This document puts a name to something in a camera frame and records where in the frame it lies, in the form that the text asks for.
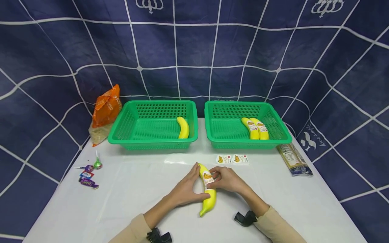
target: blue backdrop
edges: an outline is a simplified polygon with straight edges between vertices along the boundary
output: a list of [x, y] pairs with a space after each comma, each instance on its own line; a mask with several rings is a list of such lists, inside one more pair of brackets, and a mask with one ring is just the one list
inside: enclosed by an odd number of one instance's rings
[[200, 117], [208, 100], [271, 103], [367, 241], [387, 242], [388, 1], [0, 6], [0, 242], [26, 236], [115, 84]]

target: black clip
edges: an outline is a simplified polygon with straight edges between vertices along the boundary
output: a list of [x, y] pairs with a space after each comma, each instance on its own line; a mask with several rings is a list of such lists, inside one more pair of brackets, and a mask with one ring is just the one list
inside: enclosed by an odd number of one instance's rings
[[243, 216], [241, 213], [237, 213], [234, 218], [240, 225], [244, 227], [249, 227], [253, 223], [257, 222], [257, 217], [255, 216], [253, 211], [248, 211], [246, 216]]
[[161, 236], [158, 228], [153, 228], [151, 232], [147, 233], [146, 239], [151, 243], [172, 243], [173, 242], [169, 232]]

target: yellow banana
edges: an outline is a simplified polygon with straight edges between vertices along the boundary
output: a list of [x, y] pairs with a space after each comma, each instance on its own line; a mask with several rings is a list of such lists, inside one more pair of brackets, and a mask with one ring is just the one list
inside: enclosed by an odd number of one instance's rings
[[189, 137], [189, 125], [184, 118], [181, 116], [177, 117], [177, 122], [181, 127], [180, 135], [178, 138], [188, 138]]
[[216, 203], [216, 190], [207, 188], [207, 184], [214, 182], [214, 179], [205, 166], [202, 164], [198, 165], [200, 166], [200, 177], [203, 179], [204, 183], [204, 192], [211, 196], [210, 198], [203, 201], [203, 209], [200, 211], [200, 217], [202, 217], [205, 213], [211, 211], [214, 208]]
[[258, 120], [256, 118], [250, 118], [250, 120], [252, 120], [255, 123], [255, 125], [257, 125], [257, 127], [258, 127], [259, 139], [269, 140], [269, 132], [268, 132], [265, 124], [263, 124], [260, 120]]
[[245, 125], [246, 128], [248, 129], [248, 131], [250, 133], [250, 139], [258, 140], [259, 139], [259, 132], [258, 132], [258, 128], [254, 124], [254, 122], [246, 117], [243, 117], [241, 119], [241, 121], [242, 121], [243, 125]]

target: white table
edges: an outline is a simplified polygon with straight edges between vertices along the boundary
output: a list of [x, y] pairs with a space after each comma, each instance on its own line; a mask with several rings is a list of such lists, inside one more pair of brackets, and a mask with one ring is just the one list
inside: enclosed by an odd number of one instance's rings
[[[199, 138], [183, 154], [169, 151], [127, 151], [107, 141], [96, 148], [87, 143], [74, 166], [95, 161], [95, 149], [103, 168], [94, 171], [97, 190], [78, 183], [80, 169], [71, 169], [24, 242], [108, 242], [131, 219], [146, 212], [166, 195], [196, 161], [214, 167], [217, 154], [247, 154], [250, 165], [231, 167], [271, 204], [307, 242], [366, 242], [296, 140], [294, 145], [314, 176], [292, 177], [280, 154], [273, 150], [215, 150], [206, 136], [204, 119], [199, 119]], [[184, 161], [188, 164], [167, 164]], [[202, 192], [197, 180], [194, 191]], [[217, 192], [215, 208], [198, 216], [201, 203], [176, 208], [159, 224], [175, 243], [269, 242], [255, 228], [238, 225], [233, 218], [248, 207], [234, 193]]]

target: hand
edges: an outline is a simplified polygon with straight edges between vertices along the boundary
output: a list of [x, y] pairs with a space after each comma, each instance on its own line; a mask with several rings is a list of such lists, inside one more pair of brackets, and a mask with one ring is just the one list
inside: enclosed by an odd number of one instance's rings
[[209, 172], [214, 173], [212, 176], [216, 179], [215, 182], [207, 184], [208, 188], [222, 188], [239, 194], [250, 188], [246, 182], [244, 182], [244, 180], [242, 180], [242, 178], [240, 178], [235, 171], [229, 167], [217, 166], [210, 169]]
[[189, 173], [167, 195], [175, 206], [186, 205], [192, 202], [202, 202], [210, 198], [208, 193], [196, 194], [193, 192], [193, 185], [199, 175], [200, 166], [196, 162]]

